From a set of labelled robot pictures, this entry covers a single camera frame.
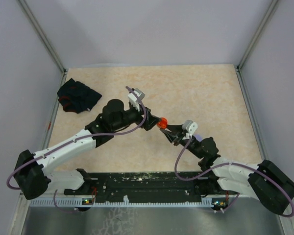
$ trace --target black cloth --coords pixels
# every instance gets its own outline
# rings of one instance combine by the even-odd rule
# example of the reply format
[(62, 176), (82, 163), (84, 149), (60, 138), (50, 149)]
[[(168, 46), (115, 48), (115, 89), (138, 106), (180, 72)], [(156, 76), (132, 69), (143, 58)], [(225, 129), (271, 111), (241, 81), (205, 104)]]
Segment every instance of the black cloth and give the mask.
[(63, 110), (77, 114), (86, 110), (91, 111), (102, 97), (98, 92), (72, 78), (63, 84), (57, 94)]

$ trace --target metal plate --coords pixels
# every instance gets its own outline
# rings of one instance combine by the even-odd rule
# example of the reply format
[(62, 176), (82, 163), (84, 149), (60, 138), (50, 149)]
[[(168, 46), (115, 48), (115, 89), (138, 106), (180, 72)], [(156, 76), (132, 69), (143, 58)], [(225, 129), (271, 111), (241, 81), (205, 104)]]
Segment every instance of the metal plate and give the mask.
[(225, 214), (200, 208), (91, 208), (67, 214), (29, 207), (22, 235), (282, 235), (278, 217), (239, 198)]

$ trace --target purple wire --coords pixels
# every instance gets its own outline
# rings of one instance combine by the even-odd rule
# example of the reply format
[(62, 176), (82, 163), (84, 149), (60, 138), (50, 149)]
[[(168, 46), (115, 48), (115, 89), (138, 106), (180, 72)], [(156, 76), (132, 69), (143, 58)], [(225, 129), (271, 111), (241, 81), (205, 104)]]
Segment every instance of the purple wire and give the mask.
[(270, 183), (272, 183), (274, 186), (276, 186), (281, 192), (282, 194), (286, 197), (286, 199), (289, 201), (291, 207), (292, 207), (292, 212), (290, 214), (282, 214), (281, 216), (283, 217), (287, 217), (287, 218), (290, 218), (290, 217), (293, 217), (294, 216), (294, 203), (292, 201), (292, 199), (289, 197), (289, 195), (285, 192), (285, 190), (277, 183), (275, 182), (273, 179), (271, 179), (270, 177), (268, 177), (267, 175), (265, 175), (264, 173), (258, 171), (258, 170), (255, 170), (247, 165), (243, 165), (243, 164), (240, 164), (240, 163), (222, 163), (222, 164), (219, 164), (219, 165), (216, 165), (216, 166), (213, 166), (212, 168), (200, 173), (199, 175), (197, 176), (194, 176), (192, 178), (183, 178), (181, 176), (179, 176), (178, 172), (177, 172), (177, 164), (178, 162), (180, 161), (184, 151), (187, 149), (188, 145), (192, 142), (192, 138), (190, 138), (186, 145), (183, 147), (182, 151), (180, 152), (180, 154), (178, 155), (177, 159), (176, 159), (176, 162), (175, 162), (175, 165), (174, 165), (174, 172), (175, 172), (175, 175), (177, 176), (177, 178), (179, 178), (180, 180), (183, 180), (183, 181), (191, 181), (191, 180), (195, 180), (195, 179), (199, 179), (200, 177), (202, 177), (203, 175), (205, 175), (206, 173), (212, 171), (213, 169), (216, 169), (216, 168), (219, 168), (219, 167), (222, 167), (224, 165), (237, 165), (237, 166), (240, 166), (242, 168), (245, 168), (245, 169), (248, 169), (250, 171), (253, 171), (257, 174), (259, 174), (260, 176), (264, 177), (266, 180), (268, 180)]
[(53, 204), (54, 204), (54, 206), (55, 206), (59, 211), (61, 211), (61, 212), (63, 212), (63, 213), (66, 213), (66, 214), (73, 214), (73, 213), (79, 212), (78, 210), (76, 210), (76, 211), (66, 211), (66, 210), (61, 209), (61, 208), (57, 205), (57, 202), (56, 202), (56, 200), (55, 200), (55, 196), (57, 195), (57, 192), (58, 192), (58, 190), (56, 190), (56, 191), (54, 192), (54, 194), (53, 194)]
[[(129, 130), (129, 131), (122, 132), (122, 133), (97, 133), (97, 134), (85, 135), (85, 136), (81, 136), (81, 137), (76, 138), (76, 139), (75, 139), (76, 141), (78, 141), (78, 140), (82, 140), (82, 139), (85, 139), (85, 138), (89, 138), (89, 137), (94, 137), (94, 136), (122, 136), (122, 135), (126, 135), (126, 134), (129, 134), (129, 133), (131, 133), (131, 132), (137, 130), (138, 128), (140, 128), (140, 127), (144, 124), (144, 122), (145, 122), (145, 120), (146, 120), (146, 118), (147, 118), (147, 110), (146, 110), (146, 107), (144, 106), (144, 104), (143, 104), (143, 102), (141, 101), (141, 99), (135, 94), (135, 92), (134, 92), (131, 88), (129, 88), (128, 86), (126, 86), (126, 89), (127, 89), (129, 92), (131, 92), (131, 93), (137, 98), (137, 101), (138, 101), (138, 102), (141, 104), (141, 106), (142, 106), (142, 109), (143, 109), (143, 112), (144, 112), (144, 117), (143, 117), (143, 120), (141, 121), (141, 123), (139, 123), (139, 124), (138, 124), (136, 127), (134, 127), (133, 129), (131, 129), (131, 130)], [(48, 156), (48, 155), (50, 155), (50, 154), (52, 154), (52, 153), (54, 153), (55, 151), (58, 151), (58, 150), (61, 149), (61, 148), (63, 148), (63, 147), (65, 147), (65, 146), (67, 146), (67, 145), (73, 143), (73, 142), (74, 142), (73, 140), (68, 141), (68, 142), (65, 142), (64, 144), (62, 144), (62, 145), (60, 145), (60, 146), (58, 146), (58, 147), (56, 147), (56, 148), (50, 150), (49, 152), (45, 153), (45, 157)], [(43, 156), (39, 156), (39, 157), (37, 157), (37, 158), (34, 158), (34, 159), (28, 161), (27, 163), (24, 163), (23, 165), (19, 166), (18, 168), (16, 168), (16, 169), (15, 169), (15, 170), (9, 175), (9, 177), (8, 177), (7, 180), (6, 180), (6, 185), (8, 186), (8, 188), (10, 188), (10, 189), (14, 189), (14, 190), (18, 190), (18, 189), (20, 189), (20, 188), (17, 188), (17, 187), (12, 186), (12, 185), (10, 184), (10, 181), (11, 181), (12, 177), (13, 177), (16, 173), (18, 173), (20, 170), (22, 170), (24, 167), (28, 166), (29, 164), (31, 164), (31, 163), (33, 163), (33, 162), (36, 162), (36, 161), (42, 159), (42, 158), (43, 158)]]

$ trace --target purple cable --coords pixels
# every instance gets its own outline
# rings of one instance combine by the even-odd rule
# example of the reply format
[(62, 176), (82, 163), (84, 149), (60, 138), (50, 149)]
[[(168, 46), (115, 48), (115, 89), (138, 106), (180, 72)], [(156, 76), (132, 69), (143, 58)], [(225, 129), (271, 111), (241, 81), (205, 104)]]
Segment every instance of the purple cable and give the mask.
[(57, 205), (57, 202), (56, 202), (56, 200), (55, 200), (55, 196), (57, 195), (57, 192), (58, 192), (58, 190), (56, 190), (56, 191), (54, 192), (54, 194), (53, 194), (53, 204), (54, 204), (54, 206), (55, 206), (59, 211), (61, 211), (61, 212), (63, 212), (63, 213), (66, 213), (66, 214), (73, 214), (73, 213), (79, 212), (78, 210), (76, 210), (76, 211), (66, 211), (66, 210), (61, 209), (61, 208)]
[[(89, 137), (94, 137), (94, 136), (122, 136), (122, 135), (126, 135), (126, 134), (129, 134), (135, 130), (137, 130), (138, 128), (140, 128), (143, 123), (145, 122), (146, 118), (147, 118), (147, 110), (146, 110), (146, 107), (144, 106), (143, 102), (141, 101), (141, 99), (135, 94), (135, 92), (129, 88), (128, 86), (126, 86), (126, 89), (131, 92), (136, 98), (137, 98), (137, 101), (141, 104), (142, 106), (142, 109), (143, 109), (143, 112), (144, 112), (144, 117), (143, 117), (143, 120), (141, 121), (141, 123), (139, 123), (136, 127), (134, 127), (133, 129), (129, 130), (129, 131), (125, 131), (125, 132), (122, 132), (122, 133), (98, 133), (98, 134), (91, 134), (91, 135), (85, 135), (85, 136), (81, 136), (81, 137), (78, 137), (76, 138), (75, 140), (78, 141), (78, 140), (82, 140), (82, 139), (85, 139), (85, 138), (89, 138)], [(55, 151), (58, 151), (59, 149), (73, 143), (74, 141), (71, 140), (71, 141), (68, 141), (68, 142), (65, 142), (64, 144), (54, 148), (53, 150), (50, 150), (49, 152), (45, 153), (45, 157), (54, 153)], [(8, 186), (8, 188), (10, 189), (14, 189), (14, 190), (18, 190), (20, 188), (17, 188), (17, 187), (14, 187), (10, 184), (10, 181), (12, 179), (12, 177), (18, 173), (20, 170), (22, 170), (24, 167), (28, 166), (29, 164), (35, 162), (35, 161), (38, 161), (40, 159), (42, 159), (43, 156), (39, 156), (37, 158), (34, 158), (30, 161), (28, 161), (27, 163), (24, 163), (23, 165), (19, 166), (18, 168), (16, 168), (10, 175), (9, 177), (7, 178), (6, 180), (6, 185)]]
[(192, 138), (190, 138), (186, 145), (183, 147), (182, 151), (180, 152), (180, 154), (178, 155), (177, 159), (176, 159), (176, 162), (175, 162), (175, 165), (174, 165), (174, 172), (175, 172), (175, 175), (177, 176), (177, 178), (179, 178), (180, 180), (183, 180), (183, 181), (191, 181), (191, 180), (195, 180), (195, 179), (198, 179), (200, 177), (202, 177), (203, 175), (205, 175), (206, 173), (212, 171), (213, 169), (216, 169), (216, 168), (219, 168), (219, 167), (222, 167), (224, 165), (237, 165), (237, 166), (240, 166), (242, 168), (245, 168), (245, 169), (248, 169), (250, 171), (253, 171), (257, 174), (259, 174), (260, 176), (264, 177), (266, 180), (268, 180), (270, 183), (272, 183), (274, 186), (276, 186), (281, 192), (282, 194), (286, 197), (286, 199), (289, 201), (291, 207), (292, 207), (292, 213), (291, 214), (282, 214), (281, 216), (283, 217), (287, 217), (287, 218), (290, 218), (290, 217), (293, 217), (294, 216), (294, 203), (292, 201), (292, 199), (289, 197), (289, 195), (284, 191), (283, 188), (281, 188), (281, 186), (275, 182), (273, 179), (271, 179), (270, 177), (268, 177), (267, 175), (265, 175), (264, 173), (258, 171), (258, 170), (255, 170), (247, 165), (243, 165), (243, 164), (240, 164), (240, 163), (222, 163), (222, 164), (219, 164), (219, 165), (216, 165), (216, 166), (213, 166), (212, 168), (200, 173), (199, 175), (197, 176), (194, 176), (192, 178), (183, 178), (181, 176), (179, 176), (178, 172), (177, 172), (177, 164), (178, 162), (180, 161), (180, 158), (182, 157), (184, 151), (187, 149), (188, 145), (192, 142)]

